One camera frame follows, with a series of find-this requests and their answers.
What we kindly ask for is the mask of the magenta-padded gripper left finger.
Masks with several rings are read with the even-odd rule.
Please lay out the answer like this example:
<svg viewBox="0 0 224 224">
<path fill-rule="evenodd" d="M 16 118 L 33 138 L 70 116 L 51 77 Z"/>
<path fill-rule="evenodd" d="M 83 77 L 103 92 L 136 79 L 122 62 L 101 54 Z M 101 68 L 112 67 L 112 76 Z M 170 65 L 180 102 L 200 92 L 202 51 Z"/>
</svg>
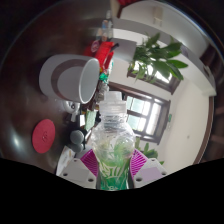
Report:
<svg viewBox="0 0 224 224">
<path fill-rule="evenodd" d="M 65 148 L 58 161 L 58 176 L 84 188 L 96 188 L 98 171 L 98 162 L 92 150 L 81 158 L 75 158 L 75 153 Z"/>
</svg>

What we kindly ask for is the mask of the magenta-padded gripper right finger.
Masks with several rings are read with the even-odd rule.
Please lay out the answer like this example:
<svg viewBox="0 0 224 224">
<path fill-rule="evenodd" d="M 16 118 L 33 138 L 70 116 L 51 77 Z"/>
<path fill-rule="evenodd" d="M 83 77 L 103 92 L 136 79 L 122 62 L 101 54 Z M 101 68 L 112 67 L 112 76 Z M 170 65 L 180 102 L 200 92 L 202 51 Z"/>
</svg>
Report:
<svg viewBox="0 0 224 224">
<path fill-rule="evenodd" d="M 147 158 L 135 149 L 130 160 L 130 174 L 135 188 L 143 187 L 165 177 L 168 172 L 156 158 Z"/>
</svg>

